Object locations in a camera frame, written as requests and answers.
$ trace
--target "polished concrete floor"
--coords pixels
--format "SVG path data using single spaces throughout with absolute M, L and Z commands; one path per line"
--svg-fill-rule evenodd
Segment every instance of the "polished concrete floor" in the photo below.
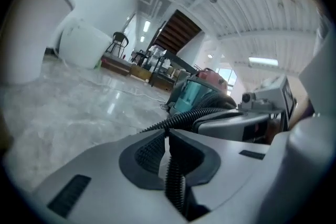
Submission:
M 145 95 L 166 101 L 168 93 L 104 68 L 69 67 L 51 56 L 38 80 L 1 90 L 15 140 L 6 166 L 26 191 L 84 150 L 134 135 L 167 117 L 161 103 Z

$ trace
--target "cardboard box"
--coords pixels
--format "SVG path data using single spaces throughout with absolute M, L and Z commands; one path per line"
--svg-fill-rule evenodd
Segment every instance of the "cardboard box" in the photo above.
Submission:
M 136 65 L 133 65 L 131 67 L 131 71 L 130 71 L 130 74 L 139 78 L 139 79 L 142 79 L 142 80 L 146 80 L 151 77 L 152 75 L 152 72 L 149 72 L 148 70 L 142 68 L 142 67 L 138 67 Z

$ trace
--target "white cord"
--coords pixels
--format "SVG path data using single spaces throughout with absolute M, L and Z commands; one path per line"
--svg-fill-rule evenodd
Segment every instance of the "white cord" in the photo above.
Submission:
M 70 67 L 67 65 L 67 63 L 65 62 L 64 59 L 60 58 L 60 56 L 59 56 L 59 54 L 58 54 L 58 52 L 56 51 L 55 48 L 54 48 L 54 53 L 55 53 L 55 55 L 56 55 L 56 56 L 57 56 L 57 57 L 64 63 L 64 65 L 65 65 L 69 70 L 70 70 L 70 69 L 74 70 L 74 68 L 70 68 Z M 91 82 L 91 83 L 93 83 L 93 84 L 95 84 L 95 85 L 97 85 L 97 86 L 100 86 L 100 87 L 107 87 L 107 88 L 109 88 L 109 89 L 114 89 L 114 90 L 116 90 L 116 91 L 120 91 L 120 92 L 124 92 L 124 93 L 129 93 L 129 94 L 134 95 L 134 96 L 146 96 L 146 97 L 148 97 L 149 99 L 152 99 L 152 100 L 154 100 L 154 101 L 161 102 L 161 103 L 166 103 L 165 100 L 160 100 L 160 99 L 156 99 L 156 98 L 150 97 L 150 96 L 148 96 L 148 95 L 145 94 L 145 93 L 137 94 L 137 93 L 136 93 L 136 92 L 137 92 L 136 90 L 138 90 L 139 87 L 135 87 L 135 93 L 133 93 L 133 92 L 130 92 L 130 91 L 120 90 L 120 89 L 117 89 L 117 88 L 115 88 L 115 87 L 112 87 L 112 86 L 109 86 L 109 85 L 106 85 L 106 84 L 100 84 L 100 83 L 97 83 L 97 82 L 95 82 L 95 81 L 89 80 L 89 79 L 87 79 L 87 78 L 81 76 L 81 75 L 80 75 L 79 73 L 77 73 L 77 72 L 76 72 L 76 75 L 79 76 L 79 77 L 81 77 L 82 79 L 87 80 L 87 81 L 89 81 L 89 82 Z

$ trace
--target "fluorescent light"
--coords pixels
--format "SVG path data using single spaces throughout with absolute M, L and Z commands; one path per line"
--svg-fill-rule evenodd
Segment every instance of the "fluorescent light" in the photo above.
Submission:
M 268 59 L 268 58 L 258 58 L 258 57 L 248 57 L 250 62 L 253 63 L 262 63 L 264 65 L 270 65 L 270 66 L 278 66 L 278 60 L 276 59 Z
M 145 26 L 143 27 L 143 31 L 144 31 L 144 32 L 147 32 L 147 31 L 148 31 L 148 28 L 149 28 L 150 25 L 151 25 L 151 22 L 147 20 L 147 21 L 145 22 Z

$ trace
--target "marble floor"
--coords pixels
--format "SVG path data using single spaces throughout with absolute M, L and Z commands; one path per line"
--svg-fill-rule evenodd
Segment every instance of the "marble floor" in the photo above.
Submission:
M 52 56 L 45 57 L 38 80 L 1 91 L 15 140 L 5 164 L 26 191 L 84 150 L 166 119 L 157 100 L 169 97 L 143 81 L 104 68 L 69 67 Z

